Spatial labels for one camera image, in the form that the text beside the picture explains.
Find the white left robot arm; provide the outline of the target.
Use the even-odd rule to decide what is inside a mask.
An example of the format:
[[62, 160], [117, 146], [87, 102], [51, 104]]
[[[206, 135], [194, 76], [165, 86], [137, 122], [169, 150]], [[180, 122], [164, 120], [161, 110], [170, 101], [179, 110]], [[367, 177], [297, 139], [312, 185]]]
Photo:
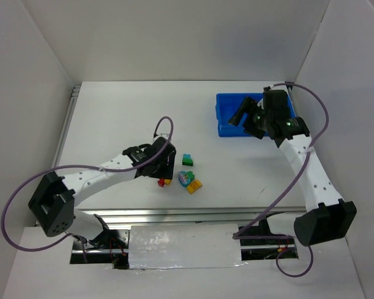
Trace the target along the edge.
[[141, 176], [171, 179], [175, 156], [175, 146], [157, 136], [152, 144], [129, 147], [95, 169], [65, 176], [50, 171], [43, 175], [29, 209], [48, 237], [68, 233], [90, 244], [104, 245], [118, 234], [99, 215], [87, 214], [77, 206], [101, 191]]

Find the red lego brick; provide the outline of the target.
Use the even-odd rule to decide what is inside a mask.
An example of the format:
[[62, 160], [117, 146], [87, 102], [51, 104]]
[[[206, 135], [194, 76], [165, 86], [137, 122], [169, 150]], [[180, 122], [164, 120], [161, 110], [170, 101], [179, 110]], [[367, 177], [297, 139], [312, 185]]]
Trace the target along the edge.
[[165, 185], [165, 180], [164, 180], [164, 179], [159, 179], [159, 180], [158, 180], [158, 185], [159, 185], [159, 187], [164, 187], [164, 185]]

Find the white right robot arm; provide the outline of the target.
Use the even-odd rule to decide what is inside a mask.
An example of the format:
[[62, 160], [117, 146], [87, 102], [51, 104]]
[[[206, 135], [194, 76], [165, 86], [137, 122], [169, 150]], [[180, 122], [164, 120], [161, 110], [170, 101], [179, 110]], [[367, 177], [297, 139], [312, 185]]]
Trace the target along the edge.
[[241, 126], [245, 134], [258, 139], [268, 136], [284, 153], [295, 177], [268, 208], [275, 207], [295, 184], [300, 185], [307, 212], [294, 220], [293, 228], [303, 246], [345, 237], [357, 208], [329, 180], [314, 150], [319, 136], [311, 136], [304, 119], [292, 115], [286, 91], [275, 85], [264, 88], [259, 101], [246, 96], [228, 124]]

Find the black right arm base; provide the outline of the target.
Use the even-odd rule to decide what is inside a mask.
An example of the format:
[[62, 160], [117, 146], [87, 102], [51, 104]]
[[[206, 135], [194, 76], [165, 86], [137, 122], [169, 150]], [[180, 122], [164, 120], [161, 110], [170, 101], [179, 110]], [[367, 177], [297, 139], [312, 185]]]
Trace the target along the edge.
[[248, 260], [274, 260], [277, 255], [285, 248], [291, 248], [291, 251], [282, 255], [283, 259], [296, 259], [298, 257], [295, 251], [295, 240], [289, 239], [242, 239], [241, 258]]

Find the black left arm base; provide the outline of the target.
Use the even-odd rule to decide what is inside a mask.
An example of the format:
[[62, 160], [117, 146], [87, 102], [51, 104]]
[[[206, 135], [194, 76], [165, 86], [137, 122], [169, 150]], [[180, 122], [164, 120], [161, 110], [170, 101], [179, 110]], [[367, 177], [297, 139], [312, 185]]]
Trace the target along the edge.
[[71, 265], [105, 264], [114, 269], [127, 270], [130, 230], [110, 230], [97, 240], [75, 238], [70, 255]]

